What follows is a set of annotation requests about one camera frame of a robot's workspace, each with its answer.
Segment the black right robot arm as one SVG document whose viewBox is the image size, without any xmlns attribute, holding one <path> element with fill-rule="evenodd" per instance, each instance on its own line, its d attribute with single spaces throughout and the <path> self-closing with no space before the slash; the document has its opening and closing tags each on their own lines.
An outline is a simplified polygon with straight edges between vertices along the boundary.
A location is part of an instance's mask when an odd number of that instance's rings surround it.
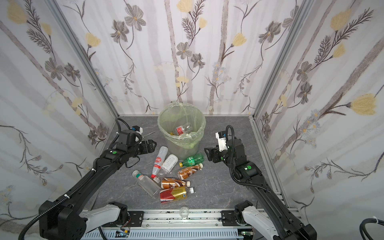
<svg viewBox="0 0 384 240">
<path fill-rule="evenodd" d="M 314 227 L 299 220 L 275 194 L 261 170 L 248 161 L 241 139 L 235 137 L 234 128 L 228 125 L 216 137 L 218 145 L 204 149 L 208 160 L 223 162 L 229 168 L 232 180 L 248 188 L 266 212 L 265 215 L 261 214 L 255 205 L 245 201 L 235 208 L 238 223 L 252 226 L 267 240 L 317 239 Z"/>
</svg>

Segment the red yellow tea bottle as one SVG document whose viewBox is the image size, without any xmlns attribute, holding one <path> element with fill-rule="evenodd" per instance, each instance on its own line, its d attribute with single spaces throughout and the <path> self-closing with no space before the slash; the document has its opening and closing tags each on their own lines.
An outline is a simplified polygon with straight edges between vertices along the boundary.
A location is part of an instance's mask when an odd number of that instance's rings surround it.
<svg viewBox="0 0 384 240">
<path fill-rule="evenodd" d="M 178 187 L 160 191 L 160 202 L 168 203 L 186 199 L 188 195 L 195 193 L 194 188 Z"/>
</svg>

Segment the aluminium rail base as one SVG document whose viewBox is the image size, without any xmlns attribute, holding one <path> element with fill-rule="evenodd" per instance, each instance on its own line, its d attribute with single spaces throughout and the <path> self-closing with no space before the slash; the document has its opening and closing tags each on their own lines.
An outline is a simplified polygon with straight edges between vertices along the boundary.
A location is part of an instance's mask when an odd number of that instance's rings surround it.
<svg viewBox="0 0 384 240">
<path fill-rule="evenodd" d="M 176 229 L 254 229 L 260 232 L 276 234 L 282 230 L 273 223 L 264 209 L 248 206 L 244 210 L 237 209 L 189 209 L 187 219 L 180 217 L 176 210 L 126 210 L 122 220 L 118 219 L 118 208 L 103 208 L 83 212 L 81 217 L 88 219 L 87 232 L 97 228 L 97 223 L 105 230 L 120 230 L 129 233 L 131 230 L 176 230 Z"/>
</svg>

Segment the brown coffee bottle upper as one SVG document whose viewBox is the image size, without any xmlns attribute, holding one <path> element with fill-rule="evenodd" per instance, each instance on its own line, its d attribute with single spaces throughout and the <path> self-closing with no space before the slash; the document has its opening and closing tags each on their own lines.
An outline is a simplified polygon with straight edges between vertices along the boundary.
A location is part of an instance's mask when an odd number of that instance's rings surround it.
<svg viewBox="0 0 384 240">
<path fill-rule="evenodd" d="M 180 180 L 186 180 L 191 175 L 196 173 L 197 171 L 201 170 L 203 168 L 203 164 L 194 165 L 191 167 L 186 167 L 178 171 L 178 178 Z"/>
</svg>

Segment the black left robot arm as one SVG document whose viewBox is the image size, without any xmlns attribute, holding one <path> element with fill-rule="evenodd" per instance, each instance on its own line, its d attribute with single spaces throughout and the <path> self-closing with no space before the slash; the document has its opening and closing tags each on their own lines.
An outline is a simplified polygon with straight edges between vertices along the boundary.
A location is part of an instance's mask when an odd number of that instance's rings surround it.
<svg viewBox="0 0 384 240">
<path fill-rule="evenodd" d="M 157 143 L 145 140 L 142 128 L 127 126 L 124 130 L 121 124 L 126 122 L 121 118 L 115 121 L 117 135 L 94 160 L 91 170 L 54 202 L 45 201 L 39 208 L 39 214 L 22 229 L 18 237 L 20 240 L 35 223 L 39 224 L 40 236 L 48 240 L 80 240 L 84 234 L 104 225 L 125 227 L 130 224 L 132 216 L 127 206 L 117 202 L 111 202 L 88 215 L 83 213 L 86 203 L 110 176 L 126 166 L 131 158 L 138 159 L 156 149 Z"/>
</svg>

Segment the green soda bottle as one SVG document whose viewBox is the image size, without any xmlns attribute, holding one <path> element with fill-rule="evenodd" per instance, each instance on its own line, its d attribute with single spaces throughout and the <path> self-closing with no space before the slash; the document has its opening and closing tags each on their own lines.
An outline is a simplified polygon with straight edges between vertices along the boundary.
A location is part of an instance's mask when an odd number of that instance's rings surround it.
<svg viewBox="0 0 384 240">
<path fill-rule="evenodd" d="M 187 157 L 185 160 L 179 163 L 180 167 L 191 167 L 204 162 L 204 156 L 202 153 L 198 153 L 194 156 Z"/>
</svg>

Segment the small red label bottle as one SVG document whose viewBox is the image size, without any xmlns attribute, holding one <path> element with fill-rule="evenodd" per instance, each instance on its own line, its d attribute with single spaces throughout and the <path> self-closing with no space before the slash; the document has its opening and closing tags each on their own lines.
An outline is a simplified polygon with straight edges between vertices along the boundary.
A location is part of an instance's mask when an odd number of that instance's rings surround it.
<svg viewBox="0 0 384 240">
<path fill-rule="evenodd" d="M 190 123 L 186 123 L 184 125 L 180 125 L 176 127 L 172 132 L 171 135 L 173 136 L 181 136 L 183 134 L 189 134 L 193 131 L 193 127 Z"/>
</svg>

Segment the tall white red bottle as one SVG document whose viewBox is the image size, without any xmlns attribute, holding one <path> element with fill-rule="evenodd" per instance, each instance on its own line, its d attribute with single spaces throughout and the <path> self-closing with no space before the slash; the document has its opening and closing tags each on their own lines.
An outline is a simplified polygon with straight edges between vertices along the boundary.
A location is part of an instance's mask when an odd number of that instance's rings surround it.
<svg viewBox="0 0 384 240">
<path fill-rule="evenodd" d="M 157 155 L 155 162 L 154 162 L 154 167 L 153 167 L 152 174 L 151 174 L 152 179 L 157 177 L 158 173 L 160 172 L 161 166 L 166 159 L 168 151 L 169 151 L 168 147 L 166 147 L 166 146 L 160 147 L 160 150 L 159 150 L 158 155 Z"/>
</svg>

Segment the small metal scissors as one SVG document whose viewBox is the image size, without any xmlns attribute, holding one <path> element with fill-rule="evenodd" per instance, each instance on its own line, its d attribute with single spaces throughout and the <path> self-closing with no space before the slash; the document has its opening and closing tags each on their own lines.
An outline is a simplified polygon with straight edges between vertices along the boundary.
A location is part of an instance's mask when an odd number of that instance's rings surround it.
<svg viewBox="0 0 384 240">
<path fill-rule="evenodd" d="M 156 132 L 156 131 L 150 132 L 150 133 L 148 133 L 148 134 L 146 134 L 146 135 L 143 135 L 142 137 L 143 137 L 143 139 L 145 139 L 146 137 L 148 137 L 148 136 L 154 134 L 155 132 Z"/>
</svg>

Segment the brown coffee bottle lower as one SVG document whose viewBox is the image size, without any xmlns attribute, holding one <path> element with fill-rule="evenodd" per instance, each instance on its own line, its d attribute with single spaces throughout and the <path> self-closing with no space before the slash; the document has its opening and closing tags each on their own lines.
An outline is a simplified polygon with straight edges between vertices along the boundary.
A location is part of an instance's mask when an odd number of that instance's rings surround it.
<svg viewBox="0 0 384 240">
<path fill-rule="evenodd" d="M 162 189 L 173 189 L 178 187 L 187 187 L 191 186 L 190 181 L 183 181 L 176 178 L 162 178 L 161 188 Z"/>
</svg>

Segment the brown coffee bottle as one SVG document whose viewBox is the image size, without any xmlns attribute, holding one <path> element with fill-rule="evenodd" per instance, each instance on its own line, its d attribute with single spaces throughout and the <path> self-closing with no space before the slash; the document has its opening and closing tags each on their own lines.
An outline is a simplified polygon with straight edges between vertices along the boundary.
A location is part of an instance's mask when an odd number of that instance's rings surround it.
<svg viewBox="0 0 384 240">
<path fill-rule="evenodd" d="M 178 171 L 178 178 L 180 180 L 186 180 L 191 175 L 196 173 L 197 171 L 201 170 L 203 168 L 203 164 L 194 165 L 191 167 L 186 167 Z"/>
<path fill-rule="evenodd" d="M 173 189 L 178 187 L 187 187 L 191 186 L 190 181 L 183 181 L 176 178 L 162 178 L 161 188 L 162 189 Z"/>
</svg>

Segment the clear square bottle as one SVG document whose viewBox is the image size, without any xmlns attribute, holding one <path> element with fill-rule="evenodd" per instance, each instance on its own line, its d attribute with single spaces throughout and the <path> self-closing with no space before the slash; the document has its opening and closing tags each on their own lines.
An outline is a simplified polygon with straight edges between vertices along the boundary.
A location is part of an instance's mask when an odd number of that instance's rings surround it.
<svg viewBox="0 0 384 240">
<path fill-rule="evenodd" d="M 151 178 L 146 175 L 143 175 L 138 170 L 133 171 L 132 176 L 138 180 L 139 185 L 152 197 L 160 192 L 161 188 L 155 183 Z"/>
</svg>

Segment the clear glass bulb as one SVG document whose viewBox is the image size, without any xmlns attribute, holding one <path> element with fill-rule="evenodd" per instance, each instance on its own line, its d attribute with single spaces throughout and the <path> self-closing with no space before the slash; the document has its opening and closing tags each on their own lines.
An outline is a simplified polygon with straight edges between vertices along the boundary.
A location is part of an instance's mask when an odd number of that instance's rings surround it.
<svg viewBox="0 0 384 240">
<path fill-rule="evenodd" d="M 189 212 L 190 212 L 190 210 L 189 210 L 188 207 L 186 207 L 186 206 L 181 207 L 181 208 L 180 208 L 180 211 L 179 211 L 180 217 L 181 217 L 182 219 L 184 219 L 184 220 L 187 219 L 188 216 L 189 216 Z"/>
</svg>

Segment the white label lying bottle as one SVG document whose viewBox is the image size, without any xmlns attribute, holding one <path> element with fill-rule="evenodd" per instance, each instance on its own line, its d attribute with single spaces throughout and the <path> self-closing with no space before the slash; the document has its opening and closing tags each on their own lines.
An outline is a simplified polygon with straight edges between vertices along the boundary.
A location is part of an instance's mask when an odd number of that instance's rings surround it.
<svg viewBox="0 0 384 240">
<path fill-rule="evenodd" d="M 167 159 L 163 162 L 161 169 L 165 173 L 170 173 L 175 165 L 178 163 L 179 159 L 177 156 L 170 154 Z"/>
</svg>

